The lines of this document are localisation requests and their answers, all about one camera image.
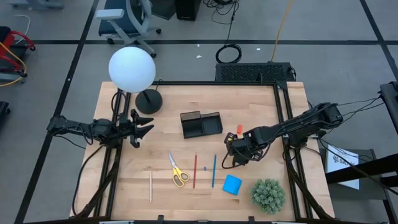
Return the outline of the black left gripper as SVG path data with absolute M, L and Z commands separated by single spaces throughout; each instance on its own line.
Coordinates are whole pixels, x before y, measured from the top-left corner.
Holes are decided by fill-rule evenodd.
M 130 114 L 132 119 L 129 119 L 127 114 L 121 113 L 119 115 L 118 136 L 120 138 L 130 137 L 130 144 L 134 148 L 139 148 L 140 143 L 138 138 L 142 139 L 154 127 L 154 125 L 152 124 L 143 127 L 137 127 L 137 125 L 142 126 L 148 124 L 154 119 L 139 116 L 139 113 L 135 109 L 132 109 Z

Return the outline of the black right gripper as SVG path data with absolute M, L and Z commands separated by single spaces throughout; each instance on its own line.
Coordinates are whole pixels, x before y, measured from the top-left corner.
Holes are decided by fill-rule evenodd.
M 227 155 L 233 157 L 233 166 L 245 166 L 249 161 L 260 161 L 264 157 L 264 140 L 260 127 L 246 131 L 242 138 L 238 138 L 237 134 L 228 133 L 224 143 Z

